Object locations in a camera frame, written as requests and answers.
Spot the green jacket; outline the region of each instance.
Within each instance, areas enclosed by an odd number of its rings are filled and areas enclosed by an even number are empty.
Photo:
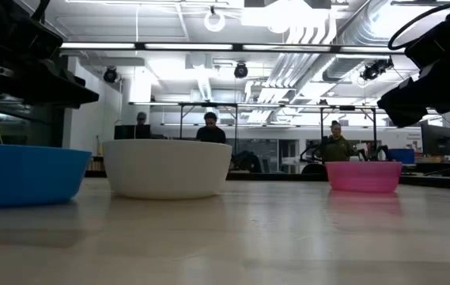
[[[342,136],[338,139],[331,136],[322,149],[324,162],[347,162],[351,155],[353,155],[353,148]]]

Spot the white bowl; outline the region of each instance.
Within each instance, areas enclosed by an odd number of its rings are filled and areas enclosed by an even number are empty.
[[[213,196],[225,187],[232,147],[169,139],[104,142],[112,191],[143,199]]]

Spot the pink bowl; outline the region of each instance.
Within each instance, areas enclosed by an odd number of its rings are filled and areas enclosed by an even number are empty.
[[[399,184],[400,162],[327,162],[332,190],[355,192],[394,192]]]

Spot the bowl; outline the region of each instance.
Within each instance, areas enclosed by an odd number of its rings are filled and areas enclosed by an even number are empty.
[[[0,145],[0,207],[72,199],[90,156],[80,150]]]
[[[112,191],[140,199],[194,199],[225,187],[232,147],[171,139],[104,142]]]
[[[332,190],[394,192],[399,185],[402,164],[389,161],[327,162]]]

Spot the computer monitor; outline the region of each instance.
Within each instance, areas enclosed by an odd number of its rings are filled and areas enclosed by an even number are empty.
[[[423,154],[450,155],[450,128],[422,123]]]
[[[114,139],[151,139],[150,125],[115,126]]]

